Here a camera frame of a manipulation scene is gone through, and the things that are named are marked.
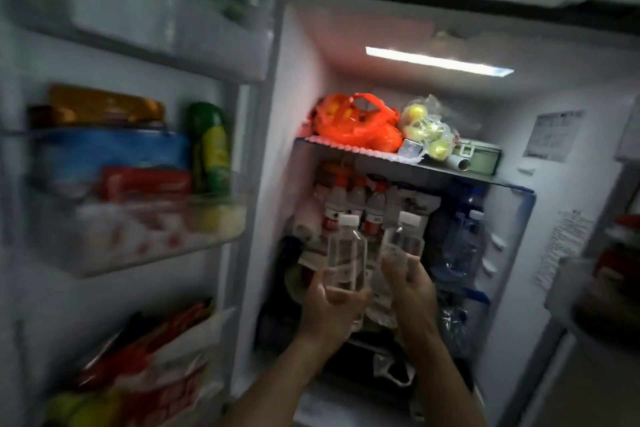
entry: blue container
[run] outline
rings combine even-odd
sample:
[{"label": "blue container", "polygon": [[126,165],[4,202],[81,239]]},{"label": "blue container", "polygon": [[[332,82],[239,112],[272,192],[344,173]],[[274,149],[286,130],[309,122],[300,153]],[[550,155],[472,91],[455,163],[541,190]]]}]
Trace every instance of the blue container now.
[{"label": "blue container", "polygon": [[106,165],[189,171],[190,147],[175,132],[60,128],[39,140],[34,173],[53,182],[87,182],[99,180]]}]

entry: green bottle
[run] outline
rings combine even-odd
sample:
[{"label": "green bottle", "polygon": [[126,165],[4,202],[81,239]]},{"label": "green bottle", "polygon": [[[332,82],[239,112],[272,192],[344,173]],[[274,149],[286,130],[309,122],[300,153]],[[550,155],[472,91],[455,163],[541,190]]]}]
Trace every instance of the green bottle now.
[{"label": "green bottle", "polygon": [[187,121],[193,142],[194,190],[227,194],[231,171],[222,110],[205,101],[192,103],[187,111]]}]

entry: plastic water bottle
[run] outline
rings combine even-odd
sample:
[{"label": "plastic water bottle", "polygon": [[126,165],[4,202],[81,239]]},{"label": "plastic water bottle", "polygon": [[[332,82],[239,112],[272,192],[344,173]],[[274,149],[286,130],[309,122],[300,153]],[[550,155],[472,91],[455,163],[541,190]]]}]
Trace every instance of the plastic water bottle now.
[{"label": "plastic water bottle", "polygon": [[442,261],[431,271],[441,279],[463,282],[476,274],[484,249],[484,213],[469,211],[466,218],[461,211],[456,213],[456,221],[449,229],[442,246]]},{"label": "plastic water bottle", "polygon": [[382,222],[385,219],[385,207],[387,206],[386,190],[387,184],[385,182],[377,182],[376,192],[367,201],[363,229],[364,234],[370,241],[376,241],[382,229]]},{"label": "plastic water bottle", "polygon": [[367,316],[381,326],[395,328],[397,326],[396,315],[391,309],[393,296],[391,289],[382,273],[382,261],[386,260],[408,272],[408,257],[422,256],[424,240],[420,236],[420,216],[401,211],[398,217],[398,226],[387,229],[382,238],[380,256],[376,268],[371,274],[371,291],[373,303],[367,309]]},{"label": "plastic water bottle", "polygon": [[[359,292],[365,287],[367,240],[358,231],[360,218],[355,214],[341,214],[338,230],[329,235],[328,265],[333,269],[327,275],[326,285]],[[351,331],[362,328],[363,316],[353,324]]]},{"label": "plastic water bottle", "polygon": [[362,219],[364,208],[367,206],[367,193],[364,190],[366,185],[367,178],[359,176],[356,179],[356,185],[347,196],[348,214],[355,214],[360,219]]},{"label": "plastic water bottle", "polygon": [[345,176],[336,176],[335,186],[324,201],[323,236],[338,229],[338,218],[347,211],[347,185]]},{"label": "plastic water bottle", "polygon": [[458,202],[456,217],[458,213],[462,213],[465,216],[465,218],[469,218],[469,213],[472,210],[483,212],[484,211],[483,193],[484,193],[484,190],[481,187],[472,188],[471,193],[463,196]]}]

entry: orange plastic bag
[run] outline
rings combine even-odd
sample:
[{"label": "orange plastic bag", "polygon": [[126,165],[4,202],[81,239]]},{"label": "orange plastic bag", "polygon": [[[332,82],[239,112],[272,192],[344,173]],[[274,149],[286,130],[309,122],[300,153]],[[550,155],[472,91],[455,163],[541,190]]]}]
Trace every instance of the orange plastic bag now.
[{"label": "orange plastic bag", "polygon": [[[354,104],[356,98],[366,99],[378,110],[360,110]],[[387,107],[371,93],[334,94],[316,105],[314,131],[337,144],[396,152],[403,142],[402,133],[396,128],[399,119],[396,108]]]}]

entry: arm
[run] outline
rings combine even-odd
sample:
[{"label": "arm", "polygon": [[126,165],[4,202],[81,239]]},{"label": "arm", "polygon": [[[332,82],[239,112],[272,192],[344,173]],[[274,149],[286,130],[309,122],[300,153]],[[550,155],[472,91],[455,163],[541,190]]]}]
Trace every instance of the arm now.
[{"label": "arm", "polygon": [[436,326],[436,292],[418,260],[409,273],[383,263],[393,292],[400,336],[415,364],[420,404],[427,423],[437,427],[485,427],[484,417],[469,394]]},{"label": "arm", "polygon": [[291,425],[307,384],[345,342],[354,320],[371,301],[369,291],[325,287],[326,272],[317,271],[309,286],[296,338],[234,404],[220,427]]}]

